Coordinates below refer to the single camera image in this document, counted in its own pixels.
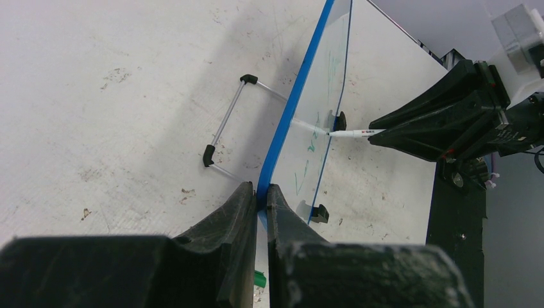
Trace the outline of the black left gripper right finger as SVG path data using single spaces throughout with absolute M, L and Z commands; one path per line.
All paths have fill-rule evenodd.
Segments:
M 440 248 L 331 243 L 288 206 L 267 197 L 272 307 L 473 307 L 463 276 Z

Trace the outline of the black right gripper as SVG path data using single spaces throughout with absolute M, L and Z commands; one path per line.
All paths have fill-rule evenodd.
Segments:
M 495 65 L 461 60 L 406 105 L 372 121 L 370 144 L 437 162 L 493 151 L 488 134 L 510 103 Z

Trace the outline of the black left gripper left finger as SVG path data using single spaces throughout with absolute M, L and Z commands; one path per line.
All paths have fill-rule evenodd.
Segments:
M 247 307 L 256 204 L 243 182 L 176 237 L 23 237 L 1 249 L 2 307 Z

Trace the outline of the green marker cap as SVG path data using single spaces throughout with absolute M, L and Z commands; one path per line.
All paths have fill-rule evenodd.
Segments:
M 267 283 L 267 278 L 264 273 L 261 271 L 254 271 L 254 285 L 259 288 L 265 288 Z

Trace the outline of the white green whiteboard marker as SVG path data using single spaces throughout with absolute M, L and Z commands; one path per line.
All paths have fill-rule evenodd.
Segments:
M 373 135 L 382 133 L 384 131 L 385 129 L 344 130 L 344 131 L 328 132 L 327 135 L 330 137 L 364 138 L 364 137 L 371 137 Z

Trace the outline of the blue framed whiteboard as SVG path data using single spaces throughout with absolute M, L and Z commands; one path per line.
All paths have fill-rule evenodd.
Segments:
M 286 100 L 257 184 L 257 199 L 279 186 L 306 224 L 318 211 L 319 185 L 340 122 L 350 38 L 352 1 L 327 1 Z

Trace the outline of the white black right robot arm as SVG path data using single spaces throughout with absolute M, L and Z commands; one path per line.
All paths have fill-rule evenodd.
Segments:
M 534 90 L 515 105 L 494 65 L 461 60 L 369 128 L 378 130 L 372 145 L 429 162 L 512 155 L 543 144 L 543 93 Z

